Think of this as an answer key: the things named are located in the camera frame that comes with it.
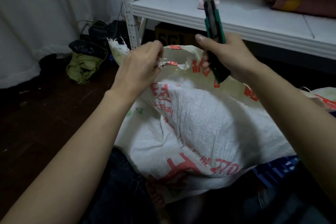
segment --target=bag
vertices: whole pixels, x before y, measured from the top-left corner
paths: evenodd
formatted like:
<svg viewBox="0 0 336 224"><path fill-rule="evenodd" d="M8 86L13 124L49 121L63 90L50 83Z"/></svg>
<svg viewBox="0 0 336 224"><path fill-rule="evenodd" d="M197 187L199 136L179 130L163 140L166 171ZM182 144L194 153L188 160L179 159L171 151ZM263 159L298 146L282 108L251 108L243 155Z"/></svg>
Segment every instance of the bag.
<svg viewBox="0 0 336 224"><path fill-rule="evenodd" d="M110 40L118 64L129 50ZM155 82L126 115L115 144L165 205L231 185L254 166L295 152L255 94L202 70L202 50L164 48Z"/></svg>

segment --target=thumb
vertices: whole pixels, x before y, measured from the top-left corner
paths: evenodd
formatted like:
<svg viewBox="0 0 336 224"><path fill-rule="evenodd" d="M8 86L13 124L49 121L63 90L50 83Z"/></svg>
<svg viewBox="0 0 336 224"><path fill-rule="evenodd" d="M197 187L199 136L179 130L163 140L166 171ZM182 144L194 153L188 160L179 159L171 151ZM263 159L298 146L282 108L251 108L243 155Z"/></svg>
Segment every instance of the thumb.
<svg viewBox="0 0 336 224"><path fill-rule="evenodd" d="M205 50L212 51L214 54L220 52L221 44L215 42L214 40L207 38L201 34L195 35L196 42L203 47Z"/></svg>

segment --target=white curtain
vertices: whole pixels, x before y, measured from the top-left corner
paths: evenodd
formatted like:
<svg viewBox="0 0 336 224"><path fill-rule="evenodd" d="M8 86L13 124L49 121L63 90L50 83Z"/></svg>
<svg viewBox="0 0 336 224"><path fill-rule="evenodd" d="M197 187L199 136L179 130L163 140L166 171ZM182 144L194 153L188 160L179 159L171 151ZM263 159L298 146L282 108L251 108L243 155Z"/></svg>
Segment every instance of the white curtain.
<svg viewBox="0 0 336 224"><path fill-rule="evenodd" d="M39 60L69 53L80 20L109 22L119 13L118 0L0 0L0 88L40 73Z"/></svg>

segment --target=right hand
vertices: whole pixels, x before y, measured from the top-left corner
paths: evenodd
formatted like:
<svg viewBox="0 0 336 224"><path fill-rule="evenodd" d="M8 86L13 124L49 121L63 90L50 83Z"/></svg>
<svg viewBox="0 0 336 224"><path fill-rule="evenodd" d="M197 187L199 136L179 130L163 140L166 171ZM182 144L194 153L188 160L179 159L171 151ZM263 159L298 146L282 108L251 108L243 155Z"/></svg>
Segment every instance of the right hand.
<svg viewBox="0 0 336 224"><path fill-rule="evenodd" d="M257 71L262 65L245 46L243 40L236 33L225 33L226 43L219 44L212 39L197 34L197 43L205 49L203 52L203 69L209 68L207 50L212 51L219 61L231 71L231 76L240 82L248 83L249 75Z"/></svg>

